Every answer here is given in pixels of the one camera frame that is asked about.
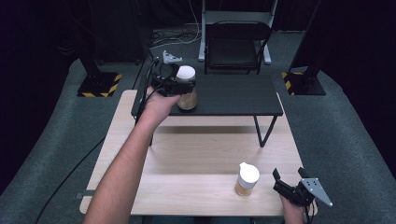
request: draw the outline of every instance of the white lid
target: white lid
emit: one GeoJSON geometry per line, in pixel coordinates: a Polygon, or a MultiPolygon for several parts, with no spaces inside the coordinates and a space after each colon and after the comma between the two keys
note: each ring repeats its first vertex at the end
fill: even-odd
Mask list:
{"type": "Polygon", "coordinates": [[[188,65],[182,65],[178,68],[177,75],[180,79],[190,79],[195,76],[195,69],[188,65]]]}
{"type": "Polygon", "coordinates": [[[239,164],[239,166],[240,171],[238,176],[238,183],[244,189],[252,189],[256,182],[259,180],[259,170],[254,165],[250,165],[245,162],[242,162],[241,164],[239,164]]]}

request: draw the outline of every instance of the black tabletop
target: black tabletop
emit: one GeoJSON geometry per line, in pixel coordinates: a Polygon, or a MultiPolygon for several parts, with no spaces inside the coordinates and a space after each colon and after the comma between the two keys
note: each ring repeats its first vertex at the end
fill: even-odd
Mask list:
{"type": "MultiPolygon", "coordinates": [[[[139,86],[132,115],[136,116],[143,85],[139,86]]],[[[282,116],[271,77],[266,75],[196,76],[197,106],[190,111],[175,105],[171,116],[282,116]]]]}

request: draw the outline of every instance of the gray floor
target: gray floor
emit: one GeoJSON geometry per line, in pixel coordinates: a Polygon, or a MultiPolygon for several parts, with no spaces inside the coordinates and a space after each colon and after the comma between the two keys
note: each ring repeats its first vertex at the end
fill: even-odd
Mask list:
{"type": "MultiPolygon", "coordinates": [[[[282,100],[306,171],[320,178],[334,203],[320,203],[314,223],[395,223],[396,182],[365,131],[343,90],[327,75],[318,78],[325,96],[289,96],[281,78],[303,37],[301,33],[274,33],[269,41],[271,76],[282,100]]],[[[184,64],[203,73],[197,62],[199,42],[153,49],[183,57],[184,64]]],[[[18,174],[0,197],[0,223],[34,223],[52,192],[106,135],[120,95],[131,89],[140,65],[107,63],[102,71],[122,73],[115,94],[108,98],[77,97],[85,77],[75,61],[46,130],[18,174]]],[[[148,63],[143,68],[145,74],[148,63]]],[[[38,223],[79,223],[80,199],[91,177],[101,145],[71,174],[49,202],[38,223]]],[[[132,217],[131,223],[141,223],[132,217]]],[[[280,223],[280,218],[257,217],[257,223],[280,223]]]]}

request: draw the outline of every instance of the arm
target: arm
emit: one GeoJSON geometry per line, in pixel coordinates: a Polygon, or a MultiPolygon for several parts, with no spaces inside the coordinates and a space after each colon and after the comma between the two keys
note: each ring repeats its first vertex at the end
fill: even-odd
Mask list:
{"type": "Polygon", "coordinates": [[[304,209],[292,204],[282,195],[279,196],[283,205],[283,218],[285,218],[285,224],[304,224],[304,209]]]}
{"type": "Polygon", "coordinates": [[[128,222],[151,137],[179,98],[152,94],[140,120],[100,181],[84,223],[128,222]]]}

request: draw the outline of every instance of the wooden table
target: wooden table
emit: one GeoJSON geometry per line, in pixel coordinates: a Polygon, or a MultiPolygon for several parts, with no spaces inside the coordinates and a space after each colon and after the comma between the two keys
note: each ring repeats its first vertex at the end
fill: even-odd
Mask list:
{"type": "MultiPolygon", "coordinates": [[[[134,127],[136,91],[125,91],[108,130],[80,205],[86,213],[92,192],[134,127]]],[[[271,117],[258,117],[268,129],[271,117]]],[[[148,149],[132,215],[282,216],[272,172],[291,186],[301,179],[302,162],[286,115],[279,117],[265,147],[257,144],[254,119],[246,117],[168,117],[148,149]],[[261,172],[251,195],[234,191],[239,163],[261,172]]]]}

